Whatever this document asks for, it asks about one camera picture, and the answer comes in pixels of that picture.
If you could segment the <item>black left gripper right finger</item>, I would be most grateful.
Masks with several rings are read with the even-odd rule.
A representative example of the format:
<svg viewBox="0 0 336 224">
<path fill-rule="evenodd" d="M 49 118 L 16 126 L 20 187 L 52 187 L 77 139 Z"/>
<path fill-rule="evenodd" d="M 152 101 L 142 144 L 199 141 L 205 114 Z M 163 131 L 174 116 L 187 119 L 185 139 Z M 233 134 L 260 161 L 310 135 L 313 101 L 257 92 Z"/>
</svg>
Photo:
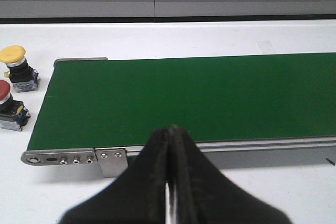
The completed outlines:
<svg viewBox="0 0 336 224">
<path fill-rule="evenodd" d="M 290 223 L 280 210 L 257 199 L 224 176 L 188 132 L 170 129 L 178 223 Z"/>
</svg>

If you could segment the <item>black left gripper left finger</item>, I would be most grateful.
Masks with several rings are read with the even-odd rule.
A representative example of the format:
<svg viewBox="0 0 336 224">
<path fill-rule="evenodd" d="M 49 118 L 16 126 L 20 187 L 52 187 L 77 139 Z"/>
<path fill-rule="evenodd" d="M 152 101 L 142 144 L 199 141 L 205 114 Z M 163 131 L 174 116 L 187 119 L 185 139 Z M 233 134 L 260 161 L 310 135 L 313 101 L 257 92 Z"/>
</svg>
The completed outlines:
<svg viewBox="0 0 336 224">
<path fill-rule="evenodd" d="M 146 146 L 107 188 L 68 210 L 61 223 L 165 223 L 169 132 L 152 132 Z"/>
</svg>

